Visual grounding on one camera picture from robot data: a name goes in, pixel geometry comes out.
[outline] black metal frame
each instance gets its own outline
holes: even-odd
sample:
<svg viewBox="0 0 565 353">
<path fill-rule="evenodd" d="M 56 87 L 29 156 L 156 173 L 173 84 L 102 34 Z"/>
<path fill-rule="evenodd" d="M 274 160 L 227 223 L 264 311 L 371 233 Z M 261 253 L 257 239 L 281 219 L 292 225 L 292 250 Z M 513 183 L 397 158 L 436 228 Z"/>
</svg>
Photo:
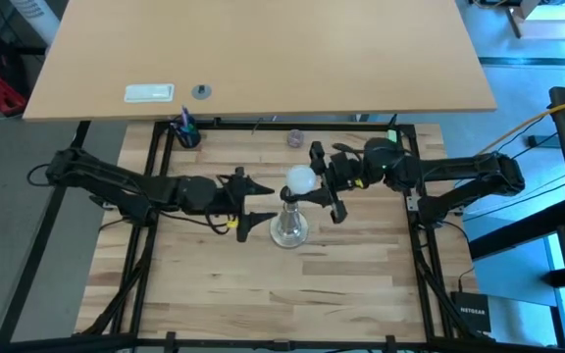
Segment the black metal frame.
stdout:
<svg viewBox="0 0 565 353">
<path fill-rule="evenodd" d="M 89 122 L 80 123 L 77 136 L 72 146 L 80 147 L 83 143 Z M 217 118 L 212 122 L 198 123 L 200 129 L 253 129 L 253 123 L 226 123 Z M 294 124 L 294 123 L 261 123 L 259 129 L 265 130 L 289 130 L 300 128 L 303 130 L 356 130 L 356 131 L 385 131 L 386 124 Z M 399 126 L 399 143 L 402 144 L 402 136 L 406 136 L 409 147 L 414 155 L 419 156 L 416 131 L 414 126 Z M 156 123 L 152 133 L 152 140 L 148 152 L 144 173 L 151 175 L 154 169 L 156 153 L 160 137 L 168 130 L 168 123 Z M 167 134 L 163 157 L 160 167 L 160 175 L 167 174 L 169 161 L 174 143 L 174 136 Z M 83 332 L 67 338 L 56 338 L 47 340 L 36 340 L 27 342 L 11 343 L 14 329 L 26 302 L 29 289 L 34 275 L 40 264 L 42 254 L 49 239 L 49 234 L 56 221 L 58 210 L 65 194 L 65 187 L 55 187 L 52 196 L 48 200 L 47 209 L 41 220 L 37 237 L 32 245 L 30 256 L 26 262 L 22 277 L 17 286 L 12 302 L 8 307 L 6 317 L 0 327 L 0 352 L 103 352 L 115 351 L 122 348 L 133 348 L 139 346 L 164 347 L 165 352 L 178 352 L 181 347 L 208 347 L 208 348 L 266 348 L 274 351 L 290 351 L 294 349 L 380 349 L 384 352 L 397 350 L 426 350 L 436 352 L 559 352 L 559 350 L 532 347 L 515 344 L 501 344 L 485 339 L 454 338 L 453 327 L 461 333 L 464 332 L 465 323 L 459 317 L 455 307 L 452 305 L 445 293 L 441 264 L 437 251 L 437 240 L 432 229 L 425 229 L 429 249 L 431 267 L 425 261 L 421 250 L 420 232 L 418 228 L 417 211 L 407 210 L 409 223 L 409 235 L 412 245 L 412 256 L 416 271 L 420 305 L 423 317 L 423 325 L 427 342 L 406 343 L 396 342 L 395 337 L 387 335 L 382 342 L 343 342 L 343 341 L 290 341 L 290 340 L 210 340 L 210 339 L 177 339 L 175 332 L 168 332 L 165 339 L 141 339 L 138 338 L 142 308 L 144 303 L 145 288 L 149 275 L 152 258 L 152 250 L 156 240 L 157 224 L 148 228 L 142 255 L 135 263 L 137 243 L 142 229 L 133 227 L 130 233 L 128 251 L 124 262 L 124 271 L 120 291 L 108 305 L 104 313 L 100 315 L 95 324 Z M 403 192 L 406 198 L 410 196 L 410 190 Z M 136 287 L 133 303 L 132 318 L 127 333 L 120 333 L 123 323 L 126 297 Z M 433 314 L 428 286 L 437 296 L 439 303 L 443 337 L 436 336 L 433 325 Z M 102 334 L 112 321 L 109 334 Z"/>
</svg>

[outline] wooden tabletop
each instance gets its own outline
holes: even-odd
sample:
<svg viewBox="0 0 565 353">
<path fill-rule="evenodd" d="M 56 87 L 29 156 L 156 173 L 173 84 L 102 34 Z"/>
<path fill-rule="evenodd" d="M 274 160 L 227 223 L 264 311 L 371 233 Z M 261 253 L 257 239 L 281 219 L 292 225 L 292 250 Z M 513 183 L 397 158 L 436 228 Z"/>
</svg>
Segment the wooden tabletop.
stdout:
<svg viewBox="0 0 565 353">
<path fill-rule="evenodd" d="M 130 125 L 119 165 L 142 172 L 151 125 Z M 445 156 L 439 126 L 418 125 L 422 156 Z M 230 174 L 244 166 L 257 182 L 276 190 L 293 165 L 307 164 L 312 140 L 324 146 L 342 142 L 360 148 L 382 132 L 307 131 L 300 149 L 286 146 L 285 131 L 202 131 L 197 150 L 175 143 L 170 176 Z M 160 161 L 161 142 L 157 161 Z M 450 182 L 428 183 L 443 193 Z M 334 225 L 329 211 L 303 203 L 310 230 L 306 244 L 293 250 L 277 247 L 269 223 L 254 228 L 246 243 L 234 234 L 163 218 L 159 223 L 141 321 L 142 337 L 278 339 L 326 341 L 424 341 L 403 196 L 383 185 L 342 192 L 348 218 Z M 278 195 L 249 197 L 247 211 L 282 208 Z M 104 223 L 118 219 L 108 212 Z M 454 223 L 460 220 L 450 218 Z M 87 328 L 117 292 L 128 246 L 130 225 L 117 224 L 99 234 L 88 284 L 77 320 Z M 448 290 L 472 267 L 464 236 L 451 227 L 437 230 L 437 243 Z M 467 290 L 476 290 L 472 274 Z M 431 295 L 440 333 L 437 303 Z M 128 330 L 131 299 L 124 329 Z"/>
<path fill-rule="evenodd" d="M 172 83 L 171 103 L 125 103 Z M 191 90 L 208 84 L 212 95 Z M 76 0 L 27 120 L 496 108 L 454 0 Z"/>
</svg>

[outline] yellow cable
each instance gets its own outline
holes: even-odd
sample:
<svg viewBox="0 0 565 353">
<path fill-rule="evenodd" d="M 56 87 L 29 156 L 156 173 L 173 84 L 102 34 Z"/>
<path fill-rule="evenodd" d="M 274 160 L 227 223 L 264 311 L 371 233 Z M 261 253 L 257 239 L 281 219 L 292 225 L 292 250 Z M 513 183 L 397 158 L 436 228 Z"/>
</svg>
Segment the yellow cable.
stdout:
<svg viewBox="0 0 565 353">
<path fill-rule="evenodd" d="M 481 3 L 479 2 L 479 0 L 472 0 L 472 2 L 474 2 L 475 5 L 477 5 L 479 8 L 481 8 L 481 9 L 486 9 L 486 10 L 488 10 L 488 9 L 493 9 L 493 8 L 495 8 L 495 7 L 498 6 L 498 5 L 502 5 L 502 4 L 506 3 L 507 1 L 509 1 L 509 0 L 501 0 L 501 1 L 498 1 L 497 3 L 495 3 L 495 4 L 493 4 L 493 5 L 486 6 L 486 5 L 481 4 Z"/>
<path fill-rule="evenodd" d="M 562 104 L 562 105 L 559 105 L 559 106 L 557 106 L 557 107 L 553 107 L 552 109 L 549 109 L 549 110 L 547 110 L 547 111 L 545 111 L 545 112 L 543 112 L 543 113 L 540 113 L 540 114 L 534 116 L 533 118 L 530 118 L 529 120 L 523 122 L 522 124 L 520 124 L 520 125 L 518 125 L 518 126 L 512 128 L 509 132 L 505 133 L 504 135 L 498 137 L 494 142 L 492 142 L 491 144 L 489 144 L 488 147 L 482 149 L 482 150 L 481 150 L 479 153 L 477 153 L 477 154 L 480 155 L 480 154 L 482 154 L 482 153 L 485 153 L 485 152 L 488 151 L 491 147 L 497 145 L 498 142 L 500 142 L 500 141 L 504 140 L 505 138 L 509 137 L 510 135 L 514 134 L 516 131 L 518 131 L 518 130 L 521 129 L 522 127 L 527 126 L 527 125 L 529 125 L 530 123 L 532 123 L 532 122 L 534 122 L 534 121 L 536 121 L 536 120 L 538 120 L 538 119 L 541 119 L 541 118 L 543 118 L 543 117 L 545 117 L 545 116 L 547 116 L 547 115 L 549 115 L 549 114 L 557 113 L 557 112 L 559 112 L 560 110 L 564 110 L 564 109 L 565 109 L 565 104 Z"/>
</svg>

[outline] black box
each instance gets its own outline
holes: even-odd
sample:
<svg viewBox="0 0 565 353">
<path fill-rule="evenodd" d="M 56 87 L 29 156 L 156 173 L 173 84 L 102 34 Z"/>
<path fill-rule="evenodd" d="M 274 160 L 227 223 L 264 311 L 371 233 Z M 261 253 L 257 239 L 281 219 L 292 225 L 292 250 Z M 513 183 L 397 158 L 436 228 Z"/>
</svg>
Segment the black box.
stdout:
<svg viewBox="0 0 565 353">
<path fill-rule="evenodd" d="M 457 312 L 470 328 L 481 333 L 491 332 L 489 303 L 486 295 L 451 292 L 450 297 L 457 308 Z"/>
</svg>

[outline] small purple object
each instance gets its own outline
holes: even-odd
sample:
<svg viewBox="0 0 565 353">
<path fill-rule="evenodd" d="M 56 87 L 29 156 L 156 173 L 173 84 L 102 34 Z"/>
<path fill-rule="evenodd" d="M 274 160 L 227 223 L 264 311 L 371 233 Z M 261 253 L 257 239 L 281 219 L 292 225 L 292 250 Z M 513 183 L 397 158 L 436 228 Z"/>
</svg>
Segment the small purple object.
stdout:
<svg viewBox="0 0 565 353">
<path fill-rule="evenodd" d="M 190 114 L 188 113 L 188 110 L 186 110 L 186 107 L 182 106 L 182 114 L 180 115 L 182 116 L 182 126 L 188 127 L 188 118 Z"/>
<path fill-rule="evenodd" d="M 286 137 L 286 143 L 293 148 L 299 148 L 304 142 L 304 133 L 298 129 L 293 129 Z"/>
</svg>

